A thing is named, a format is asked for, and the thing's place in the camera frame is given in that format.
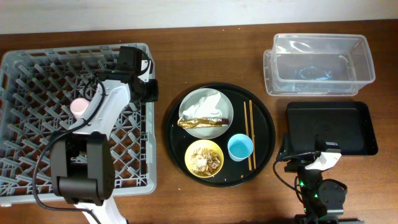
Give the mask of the black rectangular tray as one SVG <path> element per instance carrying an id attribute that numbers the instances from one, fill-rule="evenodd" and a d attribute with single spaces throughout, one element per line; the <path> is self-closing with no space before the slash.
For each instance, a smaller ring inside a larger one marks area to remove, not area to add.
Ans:
<path id="1" fill-rule="evenodd" d="M 344 156 L 378 153 L 369 108 L 363 102 L 290 102 L 286 113 L 289 140 L 297 154 L 315 151 L 318 139 L 338 146 Z"/>

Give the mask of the crumpled white napkin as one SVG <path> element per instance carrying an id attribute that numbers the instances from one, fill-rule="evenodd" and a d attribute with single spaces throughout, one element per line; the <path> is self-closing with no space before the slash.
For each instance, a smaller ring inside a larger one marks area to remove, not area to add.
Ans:
<path id="1" fill-rule="evenodd" d="M 197 103 L 191 105 L 182 112 L 182 117 L 187 120 L 199 118 L 221 118 L 222 112 L 216 106 L 220 102 L 221 93 L 208 94 L 199 99 Z"/>

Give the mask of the clear plastic bin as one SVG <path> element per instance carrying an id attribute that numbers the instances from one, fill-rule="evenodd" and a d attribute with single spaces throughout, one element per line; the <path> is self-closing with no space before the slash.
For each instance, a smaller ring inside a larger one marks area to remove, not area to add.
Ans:
<path id="1" fill-rule="evenodd" d="M 354 96 L 376 79 L 367 39 L 354 34 L 276 34 L 263 70 L 270 96 Z"/>

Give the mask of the yellow bowl with food scraps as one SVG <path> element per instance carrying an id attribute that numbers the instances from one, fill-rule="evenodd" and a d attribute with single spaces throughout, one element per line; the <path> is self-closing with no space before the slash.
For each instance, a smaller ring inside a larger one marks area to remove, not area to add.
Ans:
<path id="1" fill-rule="evenodd" d="M 184 156 L 188 171 L 195 177 L 214 177 L 223 167 L 223 151 L 215 142 L 197 140 L 188 146 Z"/>

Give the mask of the pink cup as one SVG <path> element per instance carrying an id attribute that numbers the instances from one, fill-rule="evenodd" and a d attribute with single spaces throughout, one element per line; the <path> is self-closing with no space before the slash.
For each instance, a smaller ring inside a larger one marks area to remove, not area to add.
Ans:
<path id="1" fill-rule="evenodd" d="M 85 98 L 76 98 L 70 104 L 70 111 L 76 119 L 80 119 L 88 108 L 90 102 Z"/>

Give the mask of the grey ceramic plate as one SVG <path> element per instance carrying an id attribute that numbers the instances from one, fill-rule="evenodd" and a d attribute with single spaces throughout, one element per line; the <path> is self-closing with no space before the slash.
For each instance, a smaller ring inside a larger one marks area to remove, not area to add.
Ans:
<path id="1" fill-rule="evenodd" d="M 221 115 L 217 118 L 228 119 L 228 124 L 222 124 L 219 127 L 209 127 L 209 128 L 190 128 L 187 129 L 187 133 L 200 139 L 213 139 L 224 134 L 229 127 L 232 125 L 234 118 L 234 109 L 229 98 L 219 90 L 213 88 L 200 88 L 189 93 L 181 102 L 180 108 L 178 110 L 178 117 L 187 118 L 183 112 L 188 110 L 189 107 L 196 105 L 200 102 L 203 97 L 219 95 L 220 99 L 215 105 L 212 104 L 210 111 L 215 113 L 215 110 L 220 110 Z"/>

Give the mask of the round black serving tray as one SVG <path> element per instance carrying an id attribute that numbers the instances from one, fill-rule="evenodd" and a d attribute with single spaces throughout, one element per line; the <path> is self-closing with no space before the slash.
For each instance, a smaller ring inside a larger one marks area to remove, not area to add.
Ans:
<path id="1" fill-rule="evenodd" d="M 213 177 L 201 178 L 192 174 L 185 165 L 185 152 L 189 145 L 198 138 L 188 134 L 186 130 L 177 126 L 178 109 L 183 97 L 175 101 L 167 113 L 163 128 L 165 145 L 170 158 L 174 164 L 189 178 L 203 185 L 211 187 L 231 187 L 245 183 L 257 176 L 269 162 L 275 146 L 275 127 L 271 114 L 262 101 L 250 91 L 236 85 L 217 83 L 203 86 L 212 88 L 225 94 L 232 103 L 234 115 L 231 127 L 225 133 L 212 139 L 224 154 L 224 164 L 221 170 Z M 235 134 L 246 132 L 245 123 L 254 131 L 254 152 L 256 155 L 256 166 L 249 170 L 247 160 L 241 162 L 233 161 L 228 155 L 227 143 Z"/>

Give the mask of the gold foil wrapper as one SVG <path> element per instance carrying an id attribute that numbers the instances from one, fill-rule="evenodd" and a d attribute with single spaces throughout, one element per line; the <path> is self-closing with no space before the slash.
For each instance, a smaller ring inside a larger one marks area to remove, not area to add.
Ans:
<path id="1" fill-rule="evenodd" d="M 180 118 L 177 125 L 183 129 L 214 128 L 229 125 L 228 118 L 195 118 L 186 120 Z"/>

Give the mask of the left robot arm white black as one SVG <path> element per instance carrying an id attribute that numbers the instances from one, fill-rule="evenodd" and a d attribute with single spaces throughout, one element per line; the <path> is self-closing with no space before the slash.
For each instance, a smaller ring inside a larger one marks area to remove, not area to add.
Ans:
<path id="1" fill-rule="evenodd" d="M 127 223 L 112 197 L 115 169 L 108 141 L 128 104 L 157 101 L 157 80 L 149 78 L 153 65 L 145 50 L 120 47 L 115 65 L 94 72 L 91 82 L 97 87 L 92 99 L 72 101 L 76 122 L 50 137 L 53 192 L 90 223 Z"/>

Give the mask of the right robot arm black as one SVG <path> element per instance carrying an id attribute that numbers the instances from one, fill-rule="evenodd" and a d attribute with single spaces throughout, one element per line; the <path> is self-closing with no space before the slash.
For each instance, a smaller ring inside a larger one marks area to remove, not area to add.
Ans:
<path id="1" fill-rule="evenodd" d="M 341 149 L 335 142 L 326 142 L 315 137 L 315 149 L 297 152 L 290 136 L 286 134 L 275 162 L 272 165 L 275 176 L 292 189 L 303 205 L 303 214 L 294 216 L 294 223 L 363 223 L 358 219 L 341 219 L 344 213 L 348 187 L 335 179 L 324 179 L 324 171 L 331 169 L 341 158 Z M 284 171 L 295 173 L 294 183 L 288 184 L 276 171 L 276 165 L 286 163 Z"/>

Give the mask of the wooden chopstick right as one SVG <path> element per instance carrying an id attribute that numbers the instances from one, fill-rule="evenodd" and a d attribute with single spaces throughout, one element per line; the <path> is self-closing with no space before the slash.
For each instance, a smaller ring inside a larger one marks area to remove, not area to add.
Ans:
<path id="1" fill-rule="evenodd" d="M 250 113 L 250 122 L 251 122 L 251 139 L 253 143 L 253 165 L 254 169 L 256 169 L 256 148 L 255 148 L 255 135 L 254 135 L 254 118 L 253 118 L 253 109 L 252 109 L 252 100 L 249 100 L 249 113 Z"/>

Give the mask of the blue cup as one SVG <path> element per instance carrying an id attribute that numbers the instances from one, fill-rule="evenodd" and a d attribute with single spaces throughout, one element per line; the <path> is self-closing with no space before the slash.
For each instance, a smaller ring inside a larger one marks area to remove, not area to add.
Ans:
<path id="1" fill-rule="evenodd" d="M 228 154 L 235 162 L 247 159 L 253 152 L 253 143 L 245 134 L 235 134 L 228 140 Z"/>

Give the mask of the grey plastic dishwasher rack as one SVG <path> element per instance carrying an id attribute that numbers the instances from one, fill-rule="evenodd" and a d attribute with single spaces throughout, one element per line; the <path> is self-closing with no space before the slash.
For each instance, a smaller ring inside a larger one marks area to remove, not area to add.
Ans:
<path id="1" fill-rule="evenodd" d="M 69 109 L 92 97 L 94 72 L 118 61 L 119 45 L 14 50 L 1 60 L 1 205 L 56 201 L 50 135 L 71 126 Z M 109 139 L 115 168 L 114 196 L 151 194 L 157 186 L 154 104 L 134 101 L 121 112 Z"/>

